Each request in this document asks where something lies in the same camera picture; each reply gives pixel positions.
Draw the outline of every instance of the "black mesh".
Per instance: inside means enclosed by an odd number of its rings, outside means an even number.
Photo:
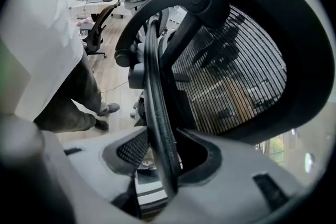
[[[173,65],[188,75],[187,93],[197,128],[219,134],[271,107],[286,85],[286,65],[274,41],[248,15],[230,6],[222,27],[202,27]]]
[[[117,148],[117,155],[125,162],[138,167],[148,150],[147,133],[143,132],[137,137]]]

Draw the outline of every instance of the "person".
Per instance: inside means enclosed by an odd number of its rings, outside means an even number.
[[[0,17],[0,113],[15,113],[42,130],[84,131],[108,123],[80,111],[72,100],[108,115],[66,0],[6,0]]]

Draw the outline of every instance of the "desk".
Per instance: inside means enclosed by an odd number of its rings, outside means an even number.
[[[106,8],[107,6],[116,4],[118,1],[113,0],[111,2],[96,2],[96,3],[88,3],[81,2],[79,5],[73,6],[70,8],[70,16],[72,18],[87,18],[90,17],[91,14],[98,14]],[[124,4],[122,3],[121,6],[115,8],[112,12],[113,14],[123,15],[123,16],[131,16],[131,12],[125,9]]]

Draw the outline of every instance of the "white shirt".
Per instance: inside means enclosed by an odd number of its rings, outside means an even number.
[[[7,0],[0,17],[0,112],[33,121],[80,61],[66,0]]]

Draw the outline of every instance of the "sneaker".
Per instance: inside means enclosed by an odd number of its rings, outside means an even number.
[[[109,107],[108,114],[117,112],[120,109],[120,106],[116,103],[111,103],[107,105]]]
[[[103,107],[103,109],[100,113],[97,113],[98,117],[106,116],[120,109],[120,106],[116,103],[105,104],[104,102],[102,102],[101,106]]]

